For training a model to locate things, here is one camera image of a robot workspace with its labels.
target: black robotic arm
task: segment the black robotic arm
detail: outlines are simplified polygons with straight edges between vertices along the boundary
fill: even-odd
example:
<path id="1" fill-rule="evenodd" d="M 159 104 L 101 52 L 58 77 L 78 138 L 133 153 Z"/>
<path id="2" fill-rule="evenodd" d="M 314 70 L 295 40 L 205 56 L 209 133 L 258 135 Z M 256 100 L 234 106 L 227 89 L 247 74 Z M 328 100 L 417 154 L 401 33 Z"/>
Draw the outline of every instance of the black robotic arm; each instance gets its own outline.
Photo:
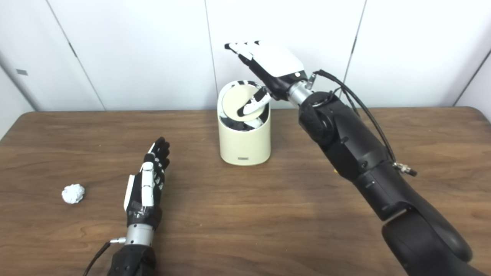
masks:
<path id="1" fill-rule="evenodd" d="M 485 276 L 468 264 L 472 251 L 463 237 L 402 177 L 402 172 L 415 175 L 415 171 L 397 163 L 390 148 L 333 92 L 311 90 L 317 75 L 352 93 L 348 87 L 322 70 L 307 79 L 298 59 L 279 46 L 256 41 L 230 43 L 225 48 L 238 54 L 266 85 L 238 115 L 249 114 L 272 98 L 297 106 L 302 128 L 377 216 L 388 221 L 382 228 L 383 238 L 408 275 Z"/>

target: cream trash can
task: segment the cream trash can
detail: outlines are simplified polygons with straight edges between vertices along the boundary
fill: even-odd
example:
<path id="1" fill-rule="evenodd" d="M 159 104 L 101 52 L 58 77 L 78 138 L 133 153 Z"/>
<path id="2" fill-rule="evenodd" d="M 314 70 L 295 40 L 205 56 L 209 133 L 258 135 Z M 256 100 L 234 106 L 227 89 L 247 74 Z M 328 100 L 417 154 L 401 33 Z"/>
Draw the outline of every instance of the cream trash can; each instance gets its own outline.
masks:
<path id="1" fill-rule="evenodd" d="M 251 166 L 271 154 L 271 108 L 267 104 L 240 117 L 237 110 L 261 88 L 252 81 L 234 81 L 218 95 L 217 117 L 221 158 L 230 164 Z"/>

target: crumpled paper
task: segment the crumpled paper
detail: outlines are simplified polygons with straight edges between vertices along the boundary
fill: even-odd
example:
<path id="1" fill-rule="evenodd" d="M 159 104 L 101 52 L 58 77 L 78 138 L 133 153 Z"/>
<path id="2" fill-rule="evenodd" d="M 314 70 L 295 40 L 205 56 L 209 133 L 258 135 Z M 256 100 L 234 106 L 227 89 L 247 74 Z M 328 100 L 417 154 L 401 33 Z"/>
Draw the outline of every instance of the crumpled paper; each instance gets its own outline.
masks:
<path id="1" fill-rule="evenodd" d="M 61 192 L 61 197 L 66 203 L 75 204 L 82 200 L 84 193 L 84 187 L 82 187 L 80 184 L 72 184 L 65 187 L 65 189 Z"/>

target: panel seam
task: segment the panel seam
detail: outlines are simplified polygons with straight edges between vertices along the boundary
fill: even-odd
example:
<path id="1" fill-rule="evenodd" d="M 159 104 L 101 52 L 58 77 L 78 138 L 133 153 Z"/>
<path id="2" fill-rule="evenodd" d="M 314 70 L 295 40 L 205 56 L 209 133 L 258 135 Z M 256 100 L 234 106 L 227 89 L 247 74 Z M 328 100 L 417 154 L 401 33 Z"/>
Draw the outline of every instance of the panel seam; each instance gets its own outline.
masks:
<path id="1" fill-rule="evenodd" d="M 460 100 L 460 98 L 462 98 L 462 95 L 465 93 L 465 91 L 467 90 L 467 88 L 469 87 L 469 85 L 471 84 L 471 82 L 474 80 L 474 78 L 476 77 L 476 75 L 479 72 L 479 70 L 481 70 L 481 67 L 483 67 L 484 63 L 486 62 L 486 60 L 488 59 L 488 57 L 490 56 L 490 54 L 491 54 L 491 49 L 489 50 L 488 54 L 484 57 L 484 59 L 481 62 L 481 64 L 479 64 L 479 67 L 477 67 L 476 72 L 474 72 L 474 74 L 470 78 L 469 82 L 465 85 L 465 87 L 462 90 L 462 92 L 459 94 L 459 96 L 457 97 L 457 100 L 455 100 L 454 104 L 452 105 L 453 107 L 456 106 L 457 105 L 457 102 Z"/>
<path id="2" fill-rule="evenodd" d="M 90 83 L 90 86 L 92 87 L 92 90 L 94 90 L 94 93 L 95 93 L 95 95 L 97 96 L 97 99 L 99 100 L 99 103 L 101 103 L 102 109 L 103 109 L 104 111 L 107 111 L 106 107 L 104 106 L 104 103 L 103 103 L 103 102 L 102 102 L 102 100 L 101 100 L 101 97 L 99 96 L 99 93 L 97 93 L 97 90 L 95 89 L 94 84 L 93 84 L 93 83 L 92 83 L 92 81 L 90 80 L 89 75 L 87 74 L 87 71 L 85 70 L 84 66 L 82 65 L 82 62 L 80 61 L 79 56 L 76 54 L 75 49 L 73 48 L 72 43 L 71 43 L 71 42 L 70 42 L 70 40 L 68 39 L 68 36 L 66 35 L 65 30 L 64 30 L 64 29 L 63 29 L 63 27 L 61 26 L 60 21 L 58 20 L 58 17 L 57 17 L 57 16 L 56 16 L 56 14 L 55 14 L 55 11 L 54 11 L 54 10 L 53 10 L 53 8 L 51 7 L 50 2 L 49 2 L 48 0 L 46 0 L 46 3 L 48 4 L 48 7 L 50 7 L 51 13 L 52 13 L 52 14 L 53 14 L 53 16 L 55 17 L 56 23 L 58 23 L 58 26 L 60 27 L 61 32 L 63 33 L 63 36 L 65 37 L 66 41 L 68 42 L 69 47 L 72 49 L 72 51 L 73 51 L 73 54 L 74 54 L 75 58 L 76 58 L 76 59 L 77 59 L 77 61 L 79 62 L 79 65 L 80 65 L 80 67 L 82 68 L 82 71 L 83 71 L 83 73 L 85 74 L 85 77 L 87 78 L 88 82 Z"/>
<path id="3" fill-rule="evenodd" d="M 208 6 L 206 5 L 206 0 L 203 0 L 205 2 L 205 12 L 206 12 L 206 26 L 208 28 L 208 40 L 210 43 L 210 52 L 212 54 L 212 65 L 213 65 L 213 76 L 215 77 L 215 89 L 217 90 L 217 96 L 218 96 L 218 82 L 217 82 L 217 71 L 215 69 L 215 57 L 213 56 L 213 45 L 212 45 L 212 34 L 210 31 L 210 20 L 208 19 Z"/>
<path id="4" fill-rule="evenodd" d="M 353 57 L 353 52 L 355 51 L 356 40 L 358 39 L 358 33 L 360 32 L 361 21 L 363 20 L 363 14 L 365 13 L 365 7 L 367 5 L 367 1 L 363 4 L 363 9 L 361 10 L 360 21 L 358 22 L 358 28 L 356 29 L 355 40 L 353 41 L 353 46 L 351 47 L 350 58 L 348 59 L 348 64 L 346 65 L 346 71 L 344 72 L 343 83 L 346 82 L 346 77 L 348 76 L 348 70 L 351 64 L 351 58 Z"/>

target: black joint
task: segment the black joint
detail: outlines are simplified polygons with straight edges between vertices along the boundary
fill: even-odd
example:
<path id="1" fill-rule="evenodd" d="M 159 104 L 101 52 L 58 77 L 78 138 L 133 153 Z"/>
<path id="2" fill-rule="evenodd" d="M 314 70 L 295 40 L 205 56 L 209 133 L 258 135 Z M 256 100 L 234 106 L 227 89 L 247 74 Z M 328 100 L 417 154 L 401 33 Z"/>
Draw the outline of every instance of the black joint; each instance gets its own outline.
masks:
<path id="1" fill-rule="evenodd" d="M 237 115 L 239 117 L 244 117 L 244 107 L 241 107 L 237 110 Z"/>
<path id="2" fill-rule="evenodd" d="M 145 154 L 145 157 L 143 158 L 143 162 L 153 162 L 155 160 L 155 157 L 151 153 Z"/>

